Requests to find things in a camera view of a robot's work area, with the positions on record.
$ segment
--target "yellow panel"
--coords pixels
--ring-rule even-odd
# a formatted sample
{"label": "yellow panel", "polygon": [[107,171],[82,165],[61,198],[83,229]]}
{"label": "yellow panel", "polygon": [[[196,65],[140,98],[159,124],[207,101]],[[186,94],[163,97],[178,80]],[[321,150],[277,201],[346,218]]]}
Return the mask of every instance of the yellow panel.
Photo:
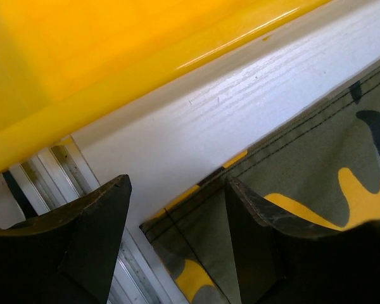
{"label": "yellow panel", "polygon": [[0,170],[329,0],[0,0]]}

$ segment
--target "metal track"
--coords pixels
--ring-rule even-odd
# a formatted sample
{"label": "metal track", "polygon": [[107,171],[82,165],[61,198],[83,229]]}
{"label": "metal track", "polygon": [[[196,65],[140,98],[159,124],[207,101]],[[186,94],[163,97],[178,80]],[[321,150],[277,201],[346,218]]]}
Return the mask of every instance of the metal track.
{"label": "metal track", "polygon": [[[80,154],[74,144],[69,145],[69,149],[55,146],[42,150],[37,156],[10,169],[39,215],[76,200],[100,186],[84,159],[73,159],[70,151]],[[137,252],[136,244],[126,229],[115,265],[108,303],[161,303],[132,250]]]}

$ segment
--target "white painted wood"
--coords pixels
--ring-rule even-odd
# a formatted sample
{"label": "white painted wood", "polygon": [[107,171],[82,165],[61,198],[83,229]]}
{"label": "white painted wood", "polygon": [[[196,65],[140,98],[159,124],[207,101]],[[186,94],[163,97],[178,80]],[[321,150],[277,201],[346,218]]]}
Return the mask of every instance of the white painted wood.
{"label": "white painted wood", "polygon": [[130,175],[127,227],[164,288],[174,290],[139,224],[379,60],[380,0],[333,1],[73,138],[100,183]]}
{"label": "white painted wood", "polygon": [[23,220],[24,214],[0,174],[0,228],[7,229]]}

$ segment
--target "camouflage pattern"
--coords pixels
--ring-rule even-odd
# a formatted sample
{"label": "camouflage pattern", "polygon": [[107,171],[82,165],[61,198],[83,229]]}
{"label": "camouflage pattern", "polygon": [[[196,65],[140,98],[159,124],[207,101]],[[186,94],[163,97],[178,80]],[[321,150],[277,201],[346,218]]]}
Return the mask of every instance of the camouflage pattern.
{"label": "camouflage pattern", "polygon": [[[318,102],[141,226],[172,278],[182,278],[178,285],[190,303],[240,303],[224,203],[227,176],[333,229],[380,219],[380,67]],[[193,263],[200,269],[187,270]]]}

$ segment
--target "black strip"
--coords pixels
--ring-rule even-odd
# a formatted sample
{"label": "black strip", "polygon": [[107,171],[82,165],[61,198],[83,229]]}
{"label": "black strip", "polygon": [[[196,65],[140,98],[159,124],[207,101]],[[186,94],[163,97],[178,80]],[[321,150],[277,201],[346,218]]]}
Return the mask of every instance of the black strip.
{"label": "black strip", "polygon": [[218,169],[214,170],[213,173],[208,174],[207,177],[205,177],[201,182],[199,182],[197,185],[199,187],[203,187],[207,182],[212,180],[217,174],[223,172],[225,170],[224,167],[219,167]]}
{"label": "black strip", "polygon": [[7,183],[8,189],[24,213],[25,219],[28,220],[32,217],[37,217],[37,212],[34,210],[34,208],[32,208],[30,201],[24,195],[24,192],[21,190],[20,186],[17,184],[10,171],[3,172],[3,177]]}
{"label": "black strip", "polygon": [[356,81],[354,84],[352,84],[349,87],[349,92],[352,96],[352,99],[355,100],[355,103],[358,105],[363,96],[360,81]]}

